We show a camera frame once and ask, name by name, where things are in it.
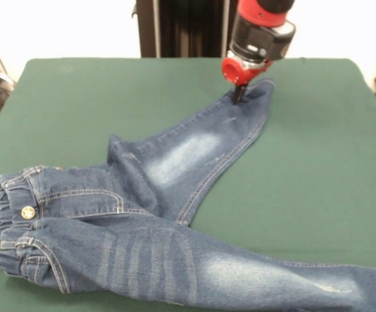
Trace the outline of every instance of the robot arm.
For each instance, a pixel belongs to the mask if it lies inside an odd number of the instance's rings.
[[[295,25],[286,20],[294,0],[240,0],[227,57],[222,62],[226,80],[235,84],[237,104],[248,83],[286,56]]]

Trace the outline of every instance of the table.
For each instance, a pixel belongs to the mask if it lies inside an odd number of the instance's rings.
[[[105,161],[224,94],[220,60],[30,61],[0,115],[0,174]],[[376,99],[344,59],[287,59],[262,136],[214,185],[192,227],[291,261],[376,267]],[[60,294],[0,271],[0,311],[193,311],[110,293]]]

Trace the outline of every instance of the jeans waistband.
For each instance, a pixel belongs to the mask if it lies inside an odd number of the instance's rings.
[[[11,276],[21,276],[22,258],[16,247],[31,243],[27,234],[40,217],[31,180],[42,168],[0,175],[0,269]]]

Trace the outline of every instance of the metal button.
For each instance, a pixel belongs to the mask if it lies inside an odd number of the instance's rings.
[[[25,206],[21,210],[21,216],[26,219],[30,220],[35,216],[35,210],[32,206]]]

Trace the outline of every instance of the jeans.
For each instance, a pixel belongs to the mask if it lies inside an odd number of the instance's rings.
[[[235,310],[376,311],[376,268],[292,263],[189,227],[217,178],[259,137],[273,82],[232,91],[107,161],[0,175],[0,269],[62,293]]]

